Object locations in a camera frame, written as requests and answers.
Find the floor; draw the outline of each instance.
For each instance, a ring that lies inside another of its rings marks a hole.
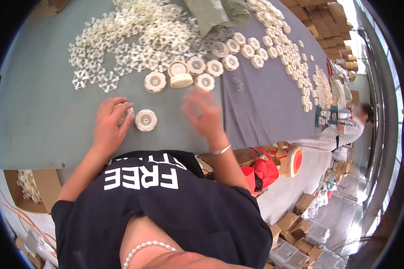
[[[262,218],[268,224],[276,223],[287,210],[292,210],[302,193],[312,194],[320,178],[331,163],[330,152],[304,152],[302,166],[293,178],[280,176],[267,192],[261,195],[259,204]]]

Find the silver bracelet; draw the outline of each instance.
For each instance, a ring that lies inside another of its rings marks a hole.
[[[228,150],[230,147],[231,147],[231,144],[229,143],[229,145],[228,145],[226,148],[224,148],[223,150],[214,151],[214,152],[211,152],[211,154],[214,154],[214,155],[223,154],[223,153],[226,152],[226,150]]]

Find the gray table surface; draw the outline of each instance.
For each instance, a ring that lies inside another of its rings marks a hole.
[[[279,0],[270,0],[285,17],[291,27],[287,37],[297,44],[302,40],[304,47],[299,47],[299,53],[305,53],[308,60],[308,74],[312,86],[312,75],[315,65],[327,71],[327,56],[317,40],[302,22]],[[255,37],[261,46],[267,50],[262,42],[266,35],[264,25],[255,19],[244,27],[235,30],[241,32],[246,38]],[[309,113],[303,111],[301,97],[302,91],[297,87],[296,81],[287,75],[280,58],[269,58],[264,67],[256,69],[249,59],[242,54],[236,54],[239,68],[236,71],[225,71],[223,78],[223,101],[225,127],[232,148],[248,148],[279,141],[288,141],[308,137],[322,131],[314,127],[315,106]],[[237,91],[234,81],[243,84],[243,91]]]
[[[184,6],[182,0],[172,3]],[[151,109],[158,117],[151,132],[132,126],[115,156],[137,150],[208,152],[180,112],[187,88],[148,93],[143,80],[149,71],[144,70],[120,77],[118,89],[109,93],[98,84],[74,89],[69,43],[91,17],[113,10],[111,0],[72,0],[60,14],[26,22],[19,30],[0,71],[0,169],[75,168],[92,145],[99,104],[114,96],[127,97],[136,113]],[[103,67],[108,72],[114,66],[114,55],[106,54]],[[221,102],[220,79],[214,93]]]

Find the woman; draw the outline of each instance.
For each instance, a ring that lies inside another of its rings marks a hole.
[[[312,137],[289,141],[289,143],[298,145],[303,151],[332,152],[340,146],[354,142],[362,135],[366,122],[374,123],[374,111],[371,105],[361,104],[353,121],[354,125],[344,125],[339,122],[338,125],[331,125]]]
[[[60,268],[263,268],[272,234],[213,95],[192,89],[182,111],[215,155],[216,182],[203,177],[187,152],[131,152],[108,161],[134,119],[117,127],[132,107],[126,101],[100,105],[93,146],[52,209]]]

